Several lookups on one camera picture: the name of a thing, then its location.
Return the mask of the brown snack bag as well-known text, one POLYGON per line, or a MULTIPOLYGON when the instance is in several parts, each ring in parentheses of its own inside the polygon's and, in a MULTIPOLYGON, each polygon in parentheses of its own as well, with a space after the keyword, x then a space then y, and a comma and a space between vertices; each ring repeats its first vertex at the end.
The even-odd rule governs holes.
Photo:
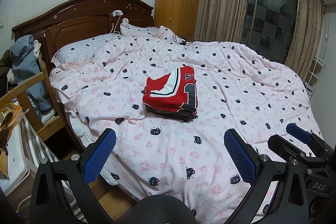
POLYGON ((22 107, 12 102, 1 107, 1 180, 9 179, 8 171, 8 142, 15 126, 21 121, 23 116, 22 107))

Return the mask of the dark window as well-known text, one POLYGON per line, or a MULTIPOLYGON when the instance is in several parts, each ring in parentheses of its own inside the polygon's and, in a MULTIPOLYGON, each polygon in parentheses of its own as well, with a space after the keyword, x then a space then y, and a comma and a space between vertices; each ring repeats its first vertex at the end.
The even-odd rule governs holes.
POLYGON ((285 63, 298 0, 247 0, 241 42, 266 59, 285 63))

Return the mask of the white storage box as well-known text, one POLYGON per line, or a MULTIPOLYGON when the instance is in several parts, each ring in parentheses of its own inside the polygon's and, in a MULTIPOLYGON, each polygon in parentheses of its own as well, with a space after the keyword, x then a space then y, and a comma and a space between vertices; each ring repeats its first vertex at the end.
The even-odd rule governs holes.
POLYGON ((8 157, 8 180, 1 179, 1 188, 8 196, 22 181, 24 176, 28 173, 28 166, 26 163, 25 153, 22 145, 21 124, 17 124, 11 133, 11 137, 7 145, 8 157))

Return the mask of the pink cat print duvet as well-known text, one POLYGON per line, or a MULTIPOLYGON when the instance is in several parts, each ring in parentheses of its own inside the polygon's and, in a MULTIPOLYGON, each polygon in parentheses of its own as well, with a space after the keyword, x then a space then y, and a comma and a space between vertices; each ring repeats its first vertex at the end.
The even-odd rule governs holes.
POLYGON ((179 198, 199 223, 225 222, 249 190, 224 147, 228 129, 274 161, 273 135, 313 154, 288 124, 321 133, 298 75, 239 43, 185 43, 124 19, 119 35, 70 43, 52 62, 51 86, 80 142, 116 133, 104 180, 135 200, 179 198))

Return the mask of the red white jersey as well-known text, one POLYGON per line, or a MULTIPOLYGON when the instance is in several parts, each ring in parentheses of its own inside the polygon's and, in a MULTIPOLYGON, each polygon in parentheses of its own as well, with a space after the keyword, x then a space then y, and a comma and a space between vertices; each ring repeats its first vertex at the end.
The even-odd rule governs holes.
POLYGON ((154 109, 197 114, 198 98, 195 72, 186 65, 158 79, 147 78, 142 101, 154 109))

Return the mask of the beige right curtain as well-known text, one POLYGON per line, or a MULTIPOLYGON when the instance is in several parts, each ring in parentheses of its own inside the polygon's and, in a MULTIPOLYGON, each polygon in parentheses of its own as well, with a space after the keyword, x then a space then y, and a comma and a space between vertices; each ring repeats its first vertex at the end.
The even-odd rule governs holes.
POLYGON ((294 34, 285 65, 302 80, 317 53, 323 16, 322 0, 298 0, 294 34))

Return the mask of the dark wooden headboard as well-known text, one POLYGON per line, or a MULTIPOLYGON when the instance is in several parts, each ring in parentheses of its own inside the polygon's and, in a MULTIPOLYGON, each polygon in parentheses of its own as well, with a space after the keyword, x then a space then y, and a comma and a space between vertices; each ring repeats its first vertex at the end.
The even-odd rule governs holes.
POLYGON ((121 10, 123 18, 139 27, 154 26, 153 7, 141 0, 69 0, 12 28, 15 40, 32 35, 42 44, 42 60, 50 71, 51 59, 61 47, 80 40, 108 34, 108 14, 121 10))

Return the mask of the pink cat print pillow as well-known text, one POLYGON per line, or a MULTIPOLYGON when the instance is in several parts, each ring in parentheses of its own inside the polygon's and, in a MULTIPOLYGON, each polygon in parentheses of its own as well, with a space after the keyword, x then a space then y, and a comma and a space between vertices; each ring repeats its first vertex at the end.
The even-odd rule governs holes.
POLYGON ((121 37, 116 34, 105 34, 67 44, 56 51, 51 62, 56 67, 66 63, 82 64, 88 62, 105 43, 121 37))

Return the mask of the clothes pile on chair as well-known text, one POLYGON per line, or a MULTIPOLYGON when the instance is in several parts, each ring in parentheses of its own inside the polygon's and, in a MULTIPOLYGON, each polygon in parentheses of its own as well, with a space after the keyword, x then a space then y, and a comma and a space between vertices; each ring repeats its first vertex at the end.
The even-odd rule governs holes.
MULTIPOLYGON (((4 96, 9 85, 21 84, 25 80, 41 72, 38 57, 41 43, 32 35, 19 38, 1 57, 1 96, 4 96)), ((56 111, 43 81, 26 90, 29 100, 41 119, 47 123, 56 111)))

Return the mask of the dark folded garment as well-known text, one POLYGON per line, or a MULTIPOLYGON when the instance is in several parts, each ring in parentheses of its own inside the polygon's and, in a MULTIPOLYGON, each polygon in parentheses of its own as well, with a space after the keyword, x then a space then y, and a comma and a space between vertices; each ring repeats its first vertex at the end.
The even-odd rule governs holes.
POLYGON ((177 112, 172 112, 172 111, 154 109, 148 105, 146 105, 145 108, 147 111, 152 112, 154 114, 158 114, 168 118, 183 120, 185 122, 198 117, 196 114, 187 110, 178 110, 177 112))

